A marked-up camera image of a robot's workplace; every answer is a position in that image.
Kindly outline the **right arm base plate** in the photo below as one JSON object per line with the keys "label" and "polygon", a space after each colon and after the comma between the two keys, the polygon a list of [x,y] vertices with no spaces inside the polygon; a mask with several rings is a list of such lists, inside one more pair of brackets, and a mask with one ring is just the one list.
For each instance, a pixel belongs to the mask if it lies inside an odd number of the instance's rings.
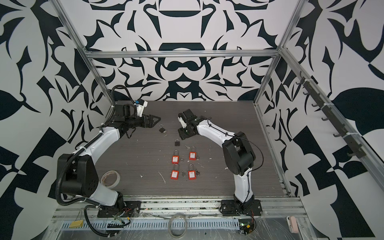
{"label": "right arm base plate", "polygon": [[263,209],[260,200],[250,199],[245,204],[237,200],[221,200],[219,211],[223,216],[261,216]]}

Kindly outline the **red padlock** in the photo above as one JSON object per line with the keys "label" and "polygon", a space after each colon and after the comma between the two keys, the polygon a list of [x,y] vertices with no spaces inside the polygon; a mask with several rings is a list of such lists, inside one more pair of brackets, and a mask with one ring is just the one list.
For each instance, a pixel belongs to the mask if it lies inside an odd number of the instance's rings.
{"label": "red padlock", "polygon": [[186,146],[187,150],[189,151],[189,154],[188,154],[188,160],[189,161],[197,161],[199,160],[199,154],[197,152],[197,148],[195,146]]}
{"label": "red padlock", "polygon": [[185,171],[180,170],[180,165],[179,164],[175,164],[173,166],[173,169],[172,169],[172,172],[171,172],[171,179],[172,180],[178,180],[180,176],[185,178],[186,175],[187,175],[187,173]]}
{"label": "red padlock", "polygon": [[179,150],[174,150],[171,162],[174,165],[184,162],[184,159],[181,157]]}
{"label": "red padlock", "polygon": [[200,175],[194,164],[188,165],[188,178],[189,180],[195,180]]}

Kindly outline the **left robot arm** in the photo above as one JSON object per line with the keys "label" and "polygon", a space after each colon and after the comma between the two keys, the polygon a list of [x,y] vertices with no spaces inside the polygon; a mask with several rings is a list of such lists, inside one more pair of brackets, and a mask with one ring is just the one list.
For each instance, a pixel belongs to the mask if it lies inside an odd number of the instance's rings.
{"label": "left robot arm", "polygon": [[160,117],[144,114],[148,105],[146,101],[132,97],[129,100],[129,103],[114,100],[112,113],[99,127],[98,134],[72,154],[59,157],[55,187],[59,205],[86,202],[93,206],[124,208],[123,195],[100,182],[96,163],[121,137],[131,138],[129,131],[153,128],[161,120]]}

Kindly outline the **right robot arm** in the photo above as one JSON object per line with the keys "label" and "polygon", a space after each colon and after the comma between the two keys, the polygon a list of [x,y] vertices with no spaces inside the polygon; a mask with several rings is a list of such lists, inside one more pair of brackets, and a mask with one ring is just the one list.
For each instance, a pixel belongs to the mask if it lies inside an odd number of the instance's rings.
{"label": "right robot arm", "polygon": [[261,164],[254,167],[256,160],[252,146],[256,146],[248,140],[243,132],[230,132],[214,123],[211,118],[196,116],[188,109],[178,114],[178,120],[182,127],[178,129],[182,140],[200,135],[206,137],[220,146],[223,150],[226,166],[234,175],[235,192],[232,201],[222,202],[220,211],[223,215],[251,215],[262,211],[258,206],[259,200],[255,199],[252,191],[252,173],[264,165],[264,154],[256,147],[262,156]]}

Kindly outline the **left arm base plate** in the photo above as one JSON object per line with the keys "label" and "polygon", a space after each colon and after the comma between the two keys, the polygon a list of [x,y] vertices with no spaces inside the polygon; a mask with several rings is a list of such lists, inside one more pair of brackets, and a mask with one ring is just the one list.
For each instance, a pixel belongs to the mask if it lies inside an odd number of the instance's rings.
{"label": "left arm base plate", "polygon": [[98,211],[98,218],[132,217],[140,213],[141,201],[124,201],[121,207],[101,207]]}

